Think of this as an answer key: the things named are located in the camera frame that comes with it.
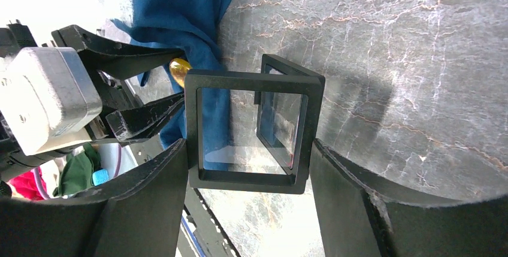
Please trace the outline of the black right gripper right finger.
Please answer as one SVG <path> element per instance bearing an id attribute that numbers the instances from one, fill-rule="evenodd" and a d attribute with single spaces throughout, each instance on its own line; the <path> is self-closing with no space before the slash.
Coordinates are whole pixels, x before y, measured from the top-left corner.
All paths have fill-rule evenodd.
<path id="1" fill-rule="evenodd" d="M 326 256 L 506 256 L 507 195 L 459 201 L 390 181 L 314 140 Z"/>

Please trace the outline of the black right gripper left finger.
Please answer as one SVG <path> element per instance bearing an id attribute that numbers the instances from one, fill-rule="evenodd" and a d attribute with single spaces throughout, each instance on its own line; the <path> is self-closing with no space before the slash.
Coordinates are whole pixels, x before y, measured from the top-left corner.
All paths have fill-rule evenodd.
<path id="1" fill-rule="evenodd" d="M 2 256 L 174 256 L 186 142 L 72 198 L 1 198 Z"/>

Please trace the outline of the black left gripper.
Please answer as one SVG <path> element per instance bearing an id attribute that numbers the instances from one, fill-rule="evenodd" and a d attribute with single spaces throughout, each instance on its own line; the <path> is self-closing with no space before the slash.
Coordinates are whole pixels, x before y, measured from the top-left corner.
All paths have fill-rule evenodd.
<path id="1" fill-rule="evenodd" d="M 182 50 L 121 43 L 77 25 L 53 31 L 52 40 L 42 46 L 35 43 L 25 25 L 12 23 L 1 29 L 1 56 L 8 60 L 8 64 L 25 47 L 69 47 L 78 53 L 102 101 L 101 113 L 85 126 L 91 137 L 86 143 L 148 140 L 158 134 L 185 104 L 185 95 L 180 92 L 132 108 L 135 100 L 129 92 L 107 80 L 109 77 L 126 80 L 150 71 L 182 56 Z M 25 155 L 1 113 L 1 180 L 7 182 L 47 161 L 64 157 L 86 143 Z"/>

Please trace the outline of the blue Mickey Mouse t-shirt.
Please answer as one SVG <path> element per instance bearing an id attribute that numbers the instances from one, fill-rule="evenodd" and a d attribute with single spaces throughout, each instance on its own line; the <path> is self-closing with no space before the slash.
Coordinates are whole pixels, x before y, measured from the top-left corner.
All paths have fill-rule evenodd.
<path id="1" fill-rule="evenodd" d="M 153 48 L 180 49 L 193 69 L 226 71 L 221 64 L 217 43 L 219 23 L 231 0 L 132 0 L 132 20 L 113 19 L 121 31 L 131 37 L 131 44 Z M 230 91 L 202 90 L 203 156 L 207 170 L 227 171 L 227 158 L 218 150 L 228 146 Z M 185 107 L 160 132 L 163 148 L 180 138 L 187 138 Z"/>

